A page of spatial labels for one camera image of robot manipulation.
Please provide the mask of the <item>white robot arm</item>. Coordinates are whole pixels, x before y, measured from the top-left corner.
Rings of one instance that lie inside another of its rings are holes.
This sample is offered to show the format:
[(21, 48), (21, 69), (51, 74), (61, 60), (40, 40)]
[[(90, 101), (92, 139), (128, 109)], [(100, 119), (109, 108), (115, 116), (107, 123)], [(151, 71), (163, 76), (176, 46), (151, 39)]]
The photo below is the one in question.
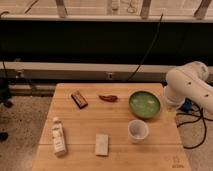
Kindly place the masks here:
[(206, 83), (208, 76), (208, 67), (199, 61), (169, 70), (163, 93), (166, 104), (179, 108), (188, 98), (213, 114), (213, 87)]

